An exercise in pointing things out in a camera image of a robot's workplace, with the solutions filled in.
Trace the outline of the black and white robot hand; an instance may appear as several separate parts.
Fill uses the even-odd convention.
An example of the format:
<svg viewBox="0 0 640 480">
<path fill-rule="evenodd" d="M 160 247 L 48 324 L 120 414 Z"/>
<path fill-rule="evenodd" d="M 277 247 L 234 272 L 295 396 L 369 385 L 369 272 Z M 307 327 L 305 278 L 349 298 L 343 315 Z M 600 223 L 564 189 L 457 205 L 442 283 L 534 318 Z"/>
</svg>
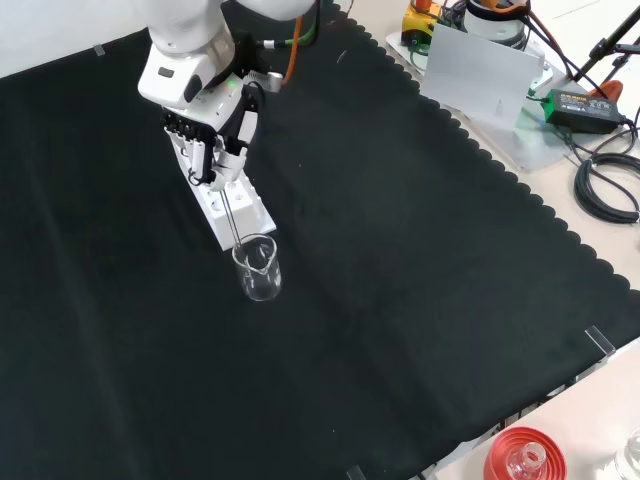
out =
<svg viewBox="0 0 640 480">
<path fill-rule="evenodd" d="M 184 110 L 166 109 L 163 126 L 187 182 L 223 190 L 242 173 L 257 129 L 257 100 L 233 74 Z"/>
</svg>

